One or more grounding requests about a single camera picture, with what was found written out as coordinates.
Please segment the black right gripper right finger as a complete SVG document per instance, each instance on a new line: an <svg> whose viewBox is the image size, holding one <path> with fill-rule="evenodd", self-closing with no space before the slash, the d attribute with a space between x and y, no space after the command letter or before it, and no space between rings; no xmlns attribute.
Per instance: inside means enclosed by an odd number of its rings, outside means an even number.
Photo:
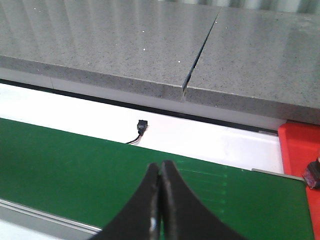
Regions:
<svg viewBox="0 0 320 240"><path fill-rule="evenodd" d="M175 163L161 164L161 203L167 240L244 240L193 193Z"/></svg>

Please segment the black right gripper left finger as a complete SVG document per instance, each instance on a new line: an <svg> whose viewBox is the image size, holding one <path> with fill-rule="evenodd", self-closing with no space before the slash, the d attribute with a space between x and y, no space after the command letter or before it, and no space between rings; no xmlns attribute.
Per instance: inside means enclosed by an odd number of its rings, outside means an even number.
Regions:
<svg viewBox="0 0 320 240"><path fill-rule="evenodd" d="M158 240L160 238L159 166L151 163L135 193L92 240Z"/></svg>

